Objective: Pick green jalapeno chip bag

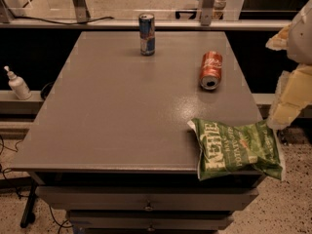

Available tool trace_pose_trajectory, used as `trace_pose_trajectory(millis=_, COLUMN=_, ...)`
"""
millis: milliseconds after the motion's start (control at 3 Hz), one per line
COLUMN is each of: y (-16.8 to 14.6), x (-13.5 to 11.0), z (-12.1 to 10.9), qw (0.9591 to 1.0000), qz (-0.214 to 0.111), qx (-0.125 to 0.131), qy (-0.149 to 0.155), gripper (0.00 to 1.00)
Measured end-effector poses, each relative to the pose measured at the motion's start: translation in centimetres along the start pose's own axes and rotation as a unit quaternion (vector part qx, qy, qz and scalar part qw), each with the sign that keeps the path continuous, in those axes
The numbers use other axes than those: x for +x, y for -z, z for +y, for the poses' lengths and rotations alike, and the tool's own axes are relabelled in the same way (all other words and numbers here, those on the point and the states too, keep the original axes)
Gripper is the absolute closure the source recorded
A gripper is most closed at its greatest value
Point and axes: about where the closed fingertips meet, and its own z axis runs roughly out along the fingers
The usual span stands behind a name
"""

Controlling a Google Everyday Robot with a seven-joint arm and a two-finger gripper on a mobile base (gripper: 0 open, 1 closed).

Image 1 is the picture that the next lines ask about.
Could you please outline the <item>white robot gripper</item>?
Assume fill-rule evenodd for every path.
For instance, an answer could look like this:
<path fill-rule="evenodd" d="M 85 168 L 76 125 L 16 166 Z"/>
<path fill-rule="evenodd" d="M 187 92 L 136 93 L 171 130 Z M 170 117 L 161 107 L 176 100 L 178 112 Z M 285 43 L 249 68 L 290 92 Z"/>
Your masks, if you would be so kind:
<path fill-rule="evenodd" d="M 271 37 L 265 47 L 273 51 L 287 50 L 289 59 L 300 64 L 294 71 L 283 71 L 278 79 L 275 97 L 269 110 L 267 125 L 283 130 L 312 102 L 312 0 Z"/>

